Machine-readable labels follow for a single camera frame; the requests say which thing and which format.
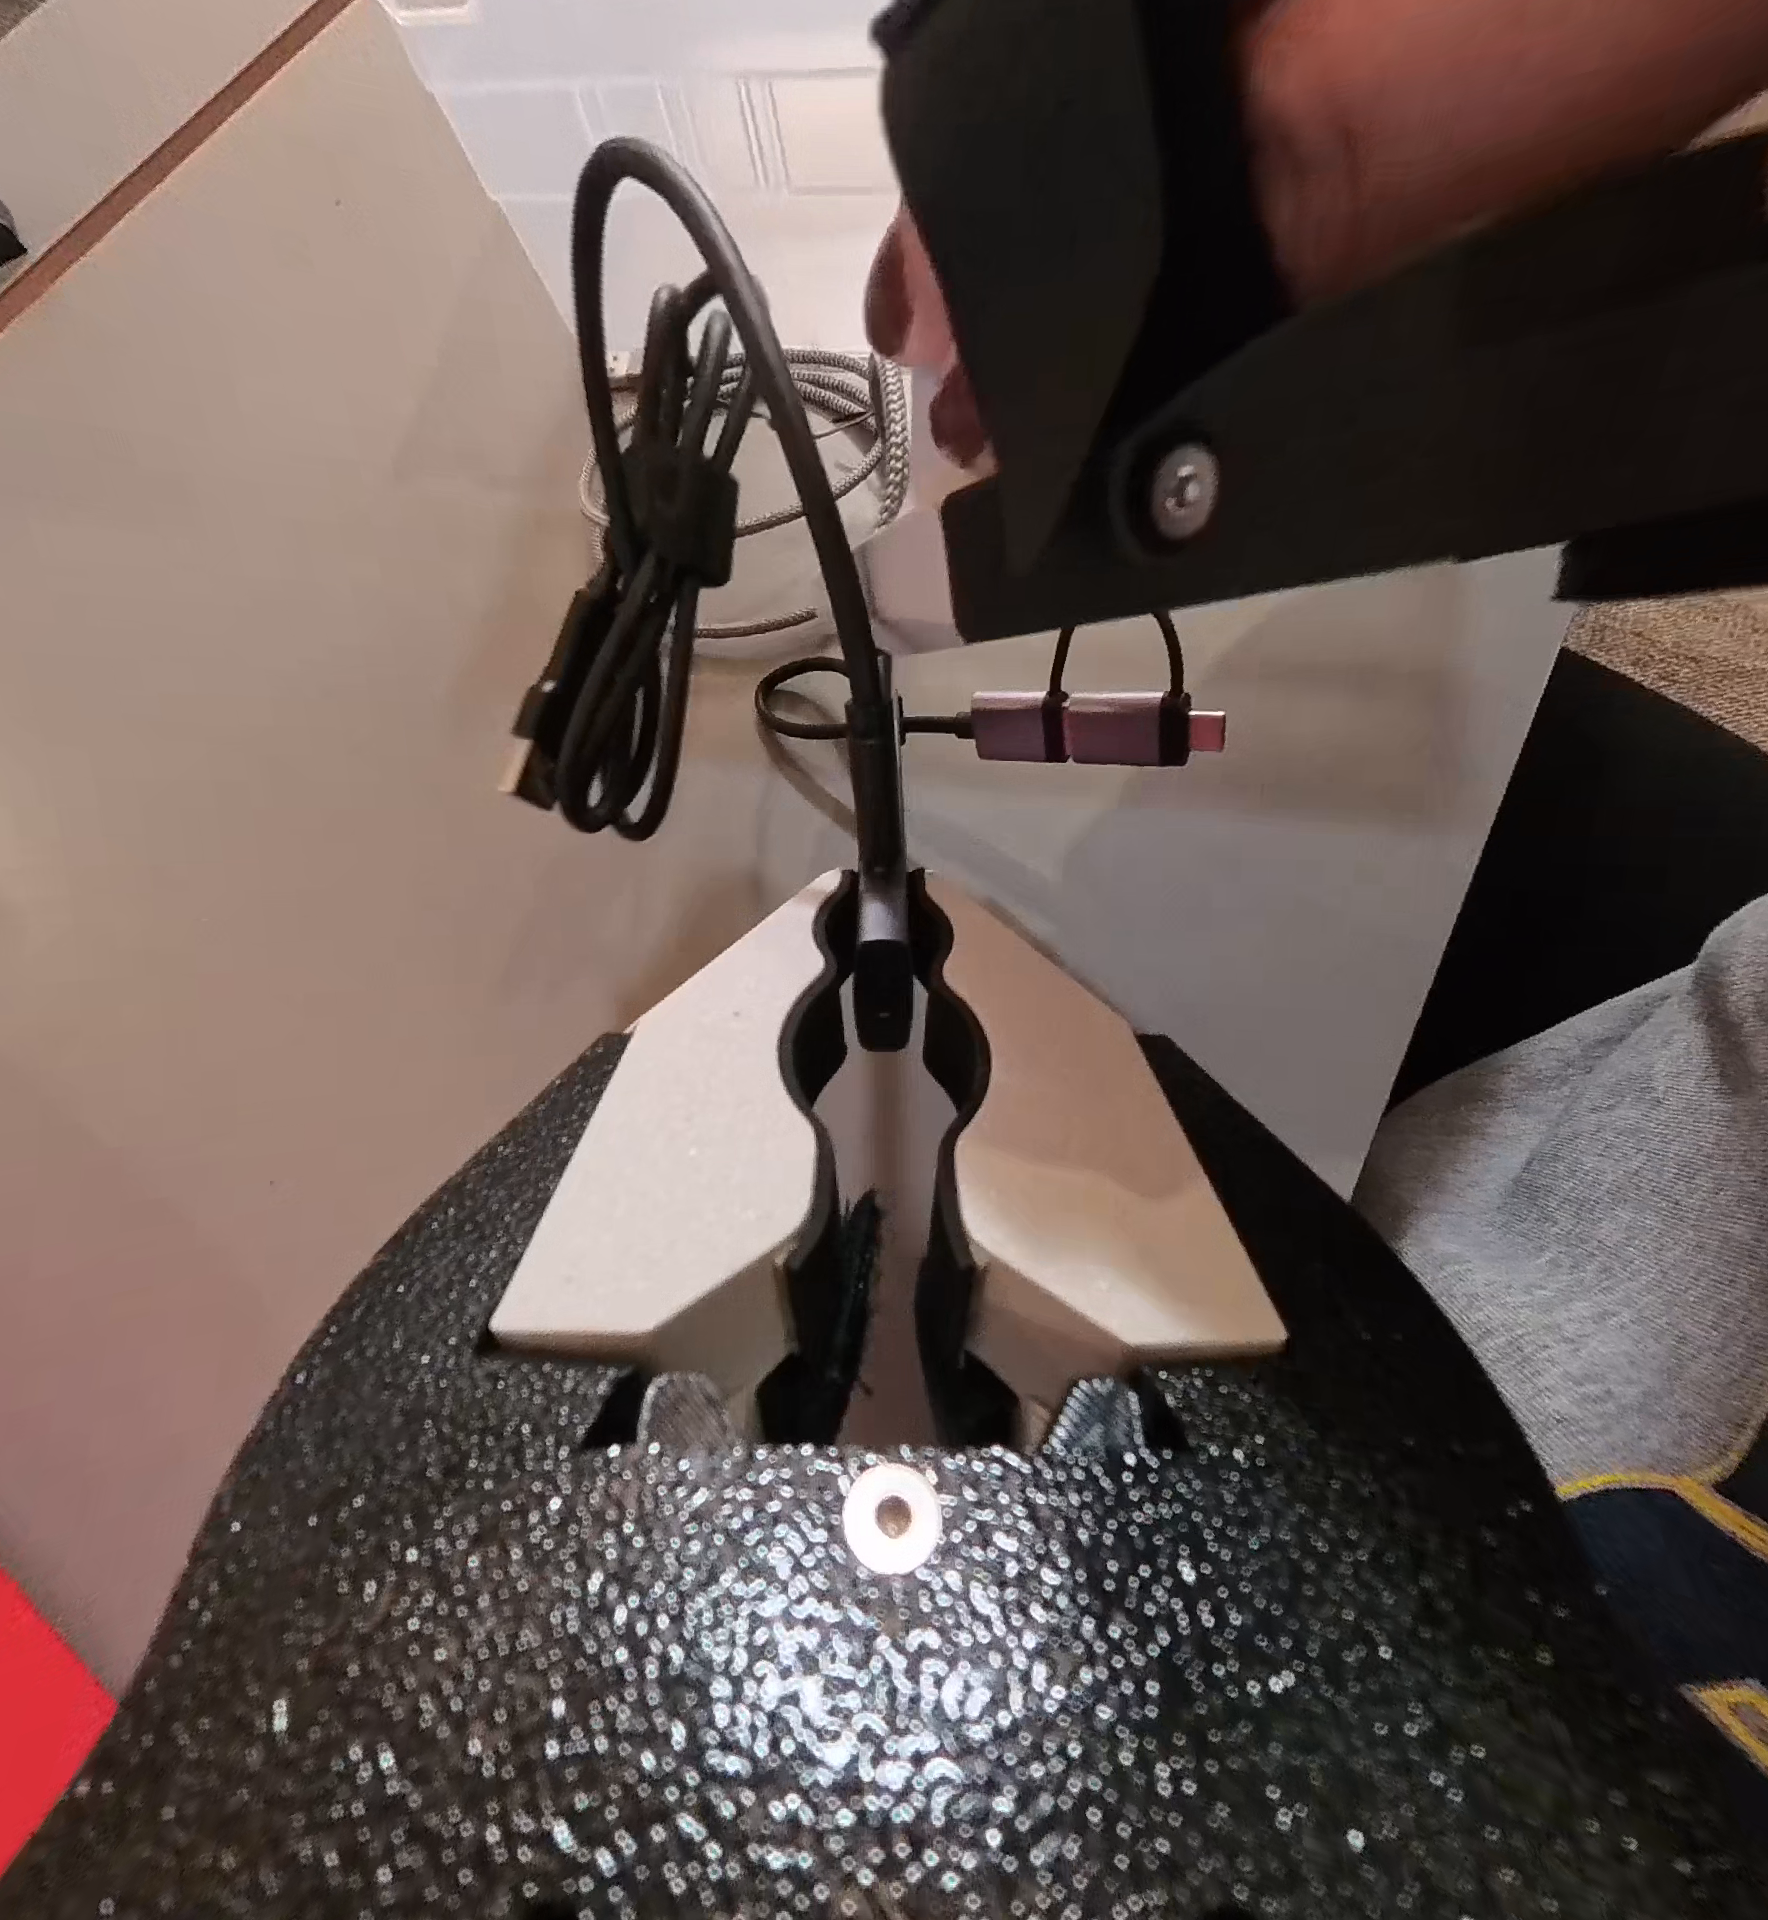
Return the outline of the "person's grey printed sweatshirt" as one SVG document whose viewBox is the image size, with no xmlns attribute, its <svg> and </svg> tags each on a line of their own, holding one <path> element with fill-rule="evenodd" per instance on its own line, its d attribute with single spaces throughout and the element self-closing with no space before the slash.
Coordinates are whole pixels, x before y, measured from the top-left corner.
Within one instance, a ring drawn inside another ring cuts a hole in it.
<svg viewBox="0 0 1768 1920">
<path fill-rule="evenodd" d="M 1494 1383 L 1768 1859 L 1768 894 L 1393 1108 L 1356 1208 Z"/>
</svg>

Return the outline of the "person's right hand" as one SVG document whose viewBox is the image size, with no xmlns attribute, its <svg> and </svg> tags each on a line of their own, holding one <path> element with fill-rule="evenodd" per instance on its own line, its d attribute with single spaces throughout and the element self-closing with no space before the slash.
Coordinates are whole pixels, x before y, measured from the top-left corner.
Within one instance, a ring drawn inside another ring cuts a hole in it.
<svg viewBox="0 0 1768 1920">
<path fill-rule="evenodd" d="M 871 37 L 868 345 L 1044 517 L 1306 307 L 1768 88 L 1768 3 L 890 3 Z"/>
</svg>

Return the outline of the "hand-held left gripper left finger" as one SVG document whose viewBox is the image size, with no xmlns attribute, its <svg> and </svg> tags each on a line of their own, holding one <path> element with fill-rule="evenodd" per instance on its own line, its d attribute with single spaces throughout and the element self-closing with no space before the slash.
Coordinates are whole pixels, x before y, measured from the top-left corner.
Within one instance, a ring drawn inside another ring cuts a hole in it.
<svg viewBox="0 0 1768 1920">
<path fill-rule="evenodd" d="M 847 1059 L 855 904 L 857 878 L 825 871 L 626 1030 L 497 1347 L 700 1374 L 728 1399 L 842 1374 L 851 1286 L 815 1104 Z"/>
</svg>

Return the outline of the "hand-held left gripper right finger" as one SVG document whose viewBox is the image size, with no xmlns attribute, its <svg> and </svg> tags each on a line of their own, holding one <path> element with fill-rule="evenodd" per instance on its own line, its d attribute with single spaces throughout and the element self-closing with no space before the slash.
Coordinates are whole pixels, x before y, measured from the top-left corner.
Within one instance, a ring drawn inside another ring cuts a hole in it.
<svg viewBox="0 0 1768 1920">
<path fill-rule="evenodd" d="M 939 1443 L 1032 1449 L 1077 1383 L 1283 1351 L 1130 1021 L 949 879 L 913 878 L 913 961 L 953 1108 L 915 1279 Z"/>
</svg>

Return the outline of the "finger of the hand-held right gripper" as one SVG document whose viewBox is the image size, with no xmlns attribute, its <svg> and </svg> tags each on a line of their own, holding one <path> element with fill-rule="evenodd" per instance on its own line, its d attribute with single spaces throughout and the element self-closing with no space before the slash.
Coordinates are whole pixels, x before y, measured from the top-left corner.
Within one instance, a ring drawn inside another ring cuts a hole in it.
<svg viewBox="0 0 1768 1920">
<path fill-rule="evenodd" d="M 937 508 L 906 508 L 865 536 L 871 635 L 890 660 L 962 649 Z"/>
</svg>

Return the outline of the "clear plastic bin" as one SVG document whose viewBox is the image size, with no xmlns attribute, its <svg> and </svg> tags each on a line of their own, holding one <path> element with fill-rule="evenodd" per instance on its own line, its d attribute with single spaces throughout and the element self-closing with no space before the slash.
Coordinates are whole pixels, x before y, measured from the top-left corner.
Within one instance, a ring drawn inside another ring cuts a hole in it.
<svg viewBox="0 0 1768 1920">
<path fill-rule="evenodd" d="M 391 3 L 487 197 L 570 317 L 570 208 L 593 150 L 672 155 L 737 237 L 789 347 L 859 350 L 895 210 L 877 3 Z"/>
</svg>

